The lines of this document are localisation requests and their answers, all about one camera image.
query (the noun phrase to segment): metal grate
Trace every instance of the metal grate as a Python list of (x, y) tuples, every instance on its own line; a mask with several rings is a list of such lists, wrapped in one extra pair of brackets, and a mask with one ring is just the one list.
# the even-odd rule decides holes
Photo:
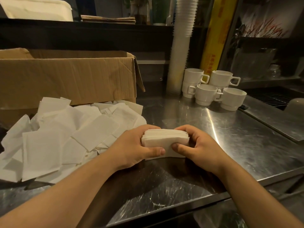
[(284, 110), (291, 100), (289, 97), (272, 91), (249, 91), (248, 95), (280, 110)]

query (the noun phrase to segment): person's left hand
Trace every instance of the person's left hand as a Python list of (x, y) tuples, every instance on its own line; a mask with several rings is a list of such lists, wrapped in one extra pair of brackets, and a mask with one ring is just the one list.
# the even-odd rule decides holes
[(160, 129), (158, 126), (142, 125), (124, 132), (105, 152), (116, 164), (117, 170), (129, 168), (143, 159), (165, 154), (162, 147), (143, 147), (141, 138), (146, 130)]

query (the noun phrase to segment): brown cardboard box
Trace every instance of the brown cardboard box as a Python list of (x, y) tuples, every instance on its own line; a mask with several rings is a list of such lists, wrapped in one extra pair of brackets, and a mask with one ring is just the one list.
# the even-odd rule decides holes
[(43, 97), (71, 105), (127, 99), (145, 91), (136, 58), (123, 51), (0, 50), (0, 126), (35, 113)]

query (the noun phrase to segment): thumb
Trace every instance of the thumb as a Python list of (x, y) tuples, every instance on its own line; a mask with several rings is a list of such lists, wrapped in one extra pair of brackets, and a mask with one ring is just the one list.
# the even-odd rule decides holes
[(194, 148), (179, 144), (179, 143), (173, 143), (172, 144), (172, 149), (176, 152), (179, 153), (189, 159), (191, 159), (193, 157), (193, 150)]
[(145, 158), (159, 157), (165, 154), (163, 147), (146, 147)]

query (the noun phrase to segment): person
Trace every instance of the person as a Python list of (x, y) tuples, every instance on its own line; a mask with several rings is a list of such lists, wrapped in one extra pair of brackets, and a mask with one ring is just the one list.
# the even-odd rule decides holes
[[(147, 148), (141, 145), (140, 139), (148, 129), (159, 127), (143, 125), (124, 132), (106, 152), (2, 216), (0, 227), (76, 227), (98, 190), (114, 172), (131, 167), (145, 158), (165, 154), (162, 147)], [(186, 131), (195, 146), (173, 144), (173, 150), (218, 176), (250, 228), (304, 228), (211, 136), (190, 125), (180, 126), (176, 130)]]

